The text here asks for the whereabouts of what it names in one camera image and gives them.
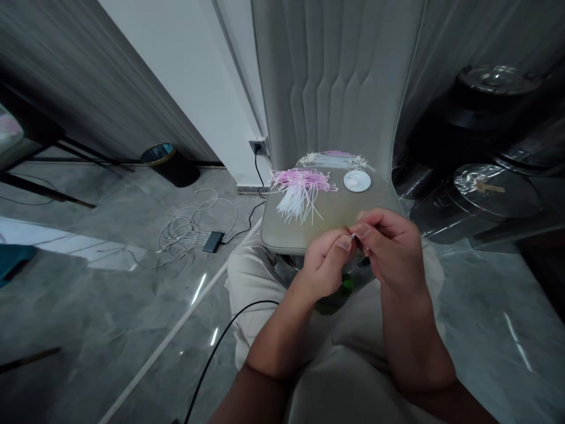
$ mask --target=wall socket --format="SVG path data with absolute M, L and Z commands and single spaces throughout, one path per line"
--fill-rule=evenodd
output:
M 251 146 L 253 154 L 255 154 L 256 146 L 259 146 L 260 149 L 257 152 L 257 156 L 269 156 L 269 151 L 267 150 L 267 143 L 265 143 L 265 140 L 249 140 L 249 145 Z

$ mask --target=small white dish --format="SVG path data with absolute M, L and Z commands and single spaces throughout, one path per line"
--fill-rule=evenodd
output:
M 353 170 L 345 174 L 343 183 L 349 191 L 360 193 L 371 187 L 371 177 L 363 171 Z

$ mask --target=white wall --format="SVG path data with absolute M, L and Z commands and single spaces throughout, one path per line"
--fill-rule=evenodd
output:
M 263 136 L 268 134 L 251 0 L 216 0 Z
M 238 186 L 259 186 L 248 140 L 260 137 L 261 130 L 250 118 L 211 1 L 99 0 Z M 260 160 L 266 181 L 270 166 Z

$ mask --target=black wire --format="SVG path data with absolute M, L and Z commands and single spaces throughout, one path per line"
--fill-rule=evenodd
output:
M 204 367 L 204 371 L 202 371 L 202 375 L 200 376 L 200 380 L 198 381 L 198 386 L 196 386 L 196 390 L 194 391 L 194 394 L 192 396 L 192 401 L 190 402 L 190 407 L 188 408 L 188 413 L 187 413 L 187 417 L 184 419 L 184 424 L 188 423 L 188 419 L 190 418 L 190 414 L 192 412 L 192 409 L 194 407 L 194 402 L 196 402 L 196 396 L 198 396 L 198 391 L 200 390 L 200 386 L 202 385 L 202 381 L 204 380 L 204 376 L 206 375 L 206 371 L 208 370 L 208 366 L 210 365 L 210 362 L 212 362 L 212 358 L 214 357 L 214 353 L 216 353 L 216 350 L 218 349 L 218 346 L 220 345 L 220 342 L 222 341 L 222 339 L 224 338 L 225 334 L 228 332 L 228 330 L 230 329 L 231 325 L 234 323 L 235 319 L 247 308 L 259 304 L 259 303 L 274 303 L 274 304 L 278 304 L 278 302 L 275 302 L 274 300 L 259 300 L 257 302 L 253 302 L 250 303 L 249 305 L 245 306 L 242 310 L 240 310 L 237 314 L 235 314 L 235 316 L 231 319 L 230 323 L 228 324 L 228 326 L 225 328 L 224 332 L 222 333 L 222 335 L 220 336 L 220 338 L 218 339 L 218 343 L 216 343 L 216 346 L 214 346 L 214 350 L 212 351 L 212 353 L 210 354 L 210 357 L 208 358 L 208 362 L 206 363 L 206 366 Z
M 265 187 L 265 183 L 263 183 L 263 179 L 261 178 L 261 173 L 259 172 L 259 168 L 257 168 L 257 152 L 259 151 L 259 149 L 260 149 L 259 146 L 255 147 L 255 169 L 257 170 L 257 175 L 259 175 L 259 179 L 261 180 L 261 187 L 257 189 L 257 193 L 259 193 L 259 197 L 264 199 L 264 197 L 261 195 L 261 189 Z
M 257 209 L 259 206 L 261 206 L 261 205 L 264 204 L 264 203 L 265 203 L 265 202 L 259 203 L 257 206 L 255 206 L 255 207 L 253 208 L 253 210 L 252 210 L 251 213 L 249 214 L 249 218 L 247 218 L 248 221 L 249 221 L 249 228 L 248 228 L 248 229 L 243 230 L 243 231 L 240 231 L 239 233 L 237 233 L 236 235 L 234 235 L 231 239 L 229 239 L 229 240 L 226 241 L 225 243 L 222 241 L 220 244 L 224 244 L 224 245 L 225 245 L 225 244 L 228 244 L 229 242 L 231 242 L 234 238 L 236 238 L 236 237 L 239 236 L 240 234 L 246 233 L 246 232 L 248 232 L 249 230 L 251 230 L 251 216 L 253 215 L 253 212 L 255 212 L 255 209 Z
M 20 173 L 10 173 L 10 174 L 13 174 L 13 175 L 21 175 L 22 177 L 28 177 L 28 178 L 35 178 L 36 180 L 43 181 L 44 183 L 47 183 L 48 185 L 51 186 L 51 188 L 52 188 L 53 190 L 57 191 L 57 188 L 56 188 L 52 183 L 50 183 L 50 182 L 47 181 L 47 180 L 44 180 L 43 178 L 34 177 L 34 176 L 28 175 L 28 174 L 20 174 Z M 19 201 L 16 201 L 16 200 L 10 199 L 10 198 L 8 198 L 8 197 L 4 197 L 4 196 L 0 196 L 0 198 L 3 198 L 4 200 L 8 200 L 8 201 L 10 201 L 10 202 L 12 202 L 12 203 L 22 204 L 22 205 L 26 205 L 26 206 L 43 206 L 43 205 L 45 205 L 45 204 L 53 203 L 53 202 L 55 201 L 55 200 L 51 199 L 51 200 L 46 201 L 46 202 L 44 202 L 44 203 L 23 203 L 23 202 L 19 202 Z
M 265 183 L 263 183 L 263 179 L 261 178 L 261 173 L 259 172 L 259 168 L 257 168 L 257 152 L 259 151 L 259 149 L 260 149 L 259 146 L 256 146 L 256 147 L 255 147 L 255 169 L 257 170 L 257 175 L 259 175 L 259 179 L 261 180 L 261 187 L 257 189 L 257 193 L 259 193 L 259 197 L 261 197 L 262 199 L 264 199 L 264 197 L 261 195 L 261 191 L 260 191 L 260 190 L 261 190 L 263 187 L 265 187 Z M 229 240 L 226 241 L 225 243 L 222 241 L 220 244 L 226 245 L 226 244 L 228 244 L 229 242 L 231 242 L 234 238 L 236 238 L 237 236 L 239 236 L 240 234 L 246 233 L 246 232 L 248 232 L 249 230 L 251 230 L 251 216 L 253 215 L 253 212 L 255 212 L 255 209 L 257 209 L 257 208 L 258 208 L 259 206 L 261 206 L 263 203 L 265 203 L 265 202 L 259 203 L 257 206 L 255 206 L 255 207 L 253 208 L 253 210 L 251 211 L 251 213 L 249 214 L 249 218 L 247 218 L 247 219 L 249 220 L 249 228 L 248 228 L 248 229 L 246 229 L 246 230 L 244 230 L 244 231 L 240 231 L 239 233 L 237 233 L 236 235 L 234 235 L 231 239 L 229 239 Z

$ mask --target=hand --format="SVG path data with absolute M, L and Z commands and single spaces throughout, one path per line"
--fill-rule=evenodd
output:
M 355 255 L 356 249 L 347 228 L 326 231 L 308 245 L 304 267 L 294 278 L 293 285 L 313 303 L 331 295 L 339 289 L 343 266 Z
M 359 212 L 350 228 L 363 244 L 376 278 L 399 294 L 427 290 L 420 232 L 416 225 L 389 209 Z

